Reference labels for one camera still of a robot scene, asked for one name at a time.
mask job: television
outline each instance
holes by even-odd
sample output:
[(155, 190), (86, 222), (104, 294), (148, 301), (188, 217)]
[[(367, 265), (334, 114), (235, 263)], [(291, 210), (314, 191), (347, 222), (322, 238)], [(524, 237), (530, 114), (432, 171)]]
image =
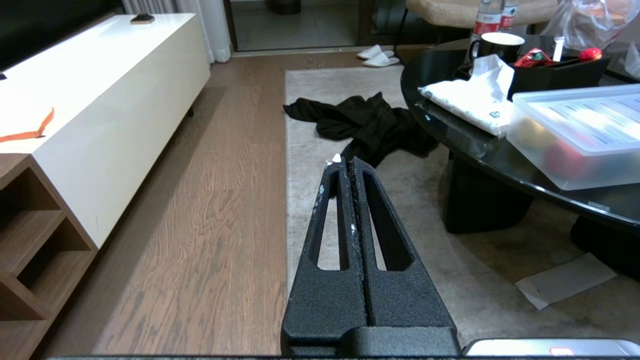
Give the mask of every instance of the television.
[(0, 71), (121, 8), (120, 0), (0, 0)]

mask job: tile floor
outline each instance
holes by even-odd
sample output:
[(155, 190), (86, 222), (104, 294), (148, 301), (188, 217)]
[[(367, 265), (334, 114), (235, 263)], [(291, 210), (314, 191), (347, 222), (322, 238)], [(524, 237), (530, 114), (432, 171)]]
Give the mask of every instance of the tile floor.
[(296, 15), (278, 15), (232, 3), (232, 11), (238, 51), (355, 46), (358, 40), (357, 5), (305, 7)]

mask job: black garment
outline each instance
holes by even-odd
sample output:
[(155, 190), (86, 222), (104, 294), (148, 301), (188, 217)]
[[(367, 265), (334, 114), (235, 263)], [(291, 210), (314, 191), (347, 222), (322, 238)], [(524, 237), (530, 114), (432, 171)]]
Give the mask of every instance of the black garment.
[(352, 96), (338, 105), (300, 98), (284, 111), (296, 120), (317, 122), (316, 131), (325, 138), (353, 138), (342, 156), (347, 161), (358, 156), (373, 167), (396, 149), (425, 156), (437, 144), (409, 110), (392, 109), (381, 92), (366, 101)]

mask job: wooden floor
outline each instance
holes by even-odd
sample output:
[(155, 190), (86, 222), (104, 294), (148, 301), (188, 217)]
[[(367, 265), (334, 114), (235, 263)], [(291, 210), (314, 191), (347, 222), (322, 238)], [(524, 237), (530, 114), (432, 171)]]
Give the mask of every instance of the wooden floor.
[(211, 79), (34, 358), (279, 354), (284, 73), (354, 53), (234, 58)]

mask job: slipper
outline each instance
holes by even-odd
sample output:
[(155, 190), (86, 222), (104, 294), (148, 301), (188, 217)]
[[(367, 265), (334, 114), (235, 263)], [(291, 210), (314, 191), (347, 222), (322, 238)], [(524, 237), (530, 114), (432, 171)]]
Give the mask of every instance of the slipper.
[(369, 59), (362, 63), (364, 66), (368, 67), (385, 67), (389, 65), (395, 65), (400, 62), (399, 58), (387, 58), (387, 55), (384, 53), (380, 53), (376, 55), (373, 59)]
[(373, 45), (372, 47), (360, 51), (358, 53), (358, 58), (363, 59), (363, 60), (369, 60), (369, 59), (373, 59), (376, 57), (376, 55), (383, 53), (387, 58), (390, 58), (391, 56), (394, 55), (394, 52), (391, 50), (387, 50), (387, 51), (382, 51), (382, 48), (380, 47), (380, 45)]

